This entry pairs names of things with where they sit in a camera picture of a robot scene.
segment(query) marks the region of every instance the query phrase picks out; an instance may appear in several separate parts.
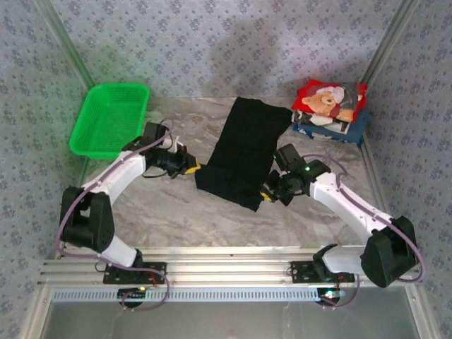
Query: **wall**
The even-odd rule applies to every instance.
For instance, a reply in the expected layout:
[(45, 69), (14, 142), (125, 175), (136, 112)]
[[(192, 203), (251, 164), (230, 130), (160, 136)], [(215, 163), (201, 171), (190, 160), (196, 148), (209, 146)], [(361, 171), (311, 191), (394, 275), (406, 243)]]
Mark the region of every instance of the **wall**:
[(369, 129), (391, 212), (408, 216), (425, 287), (452, 338), (452, 3), (421, 1), (369, 93)]
[(294, 95), (358, 81), (399, 1), (52, 0), (95, 82), (154, 95)]
[(33, 2), (0, 14), (0, 338), (15, 338), (82, 167), (67, 141), (84, 90)]

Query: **navy blue cloth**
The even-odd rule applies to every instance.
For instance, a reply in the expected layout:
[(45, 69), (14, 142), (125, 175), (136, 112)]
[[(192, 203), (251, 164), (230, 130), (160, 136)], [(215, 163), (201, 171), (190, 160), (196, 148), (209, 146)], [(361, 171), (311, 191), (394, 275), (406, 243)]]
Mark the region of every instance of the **navy blue cloth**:
[(361, 145), (362, 143), (362, 134), (366, 129), (367, 123), (372, 120), (372, 114), (366, 109), (362, 109), (356, 121), (350, 125), (347, 134), (336, 133), (330, 131), (329, 129), (325, 129), (319, 126), (312, 125), (304, 125), (304, 124), (294, 124), (293, 130), (306, 134), (310, 138), (315, 138), (313, 133), (322, 134), (329, 138), (332, 138), (337, 141), (343, 141), (346, 143), (356, 143), (357, 145)]

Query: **gray marble surface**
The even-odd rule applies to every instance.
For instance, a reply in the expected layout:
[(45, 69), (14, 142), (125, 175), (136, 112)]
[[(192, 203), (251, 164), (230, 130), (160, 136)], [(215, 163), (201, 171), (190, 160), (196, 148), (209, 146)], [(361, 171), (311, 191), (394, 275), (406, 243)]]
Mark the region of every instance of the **gray marble surface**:
[[(234, 98), (153, 98), (147, 120), (163, 117), (175, 123), (189, 152), (207, 163), (221, 134)], [(270, 105), (290, 108), (292, 98), (263, 98)], [(301, 155), (328, 154), (350, 172), (345, 183), (373, 203), (356, 145), (310, 140), (287, 130), (279, 145), (293, 143)], [(90, 161), (86, 180), (107, 162)], [(156, 168), (147, 174), (159, 174)], [(158, 179), (137, 178), (113, 207), (116, 232), (132, 246), (302, 246), (332, 242), (361, 244), (358, 236), (331, 210), (312, 198), (295, 198), (288, 207), (263, 202), (257, 212), (196, 189), (194, 175)]]

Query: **green plastic basket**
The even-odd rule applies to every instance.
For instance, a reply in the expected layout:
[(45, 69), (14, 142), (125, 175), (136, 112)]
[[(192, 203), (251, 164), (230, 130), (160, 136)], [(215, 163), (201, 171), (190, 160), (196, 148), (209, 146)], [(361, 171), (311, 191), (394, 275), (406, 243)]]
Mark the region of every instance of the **green plastic basket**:
[(78, 155), (114, 160), (143, 129), (149, 89), (141, 83), (103, 83), (88, 92), (69, 139)]

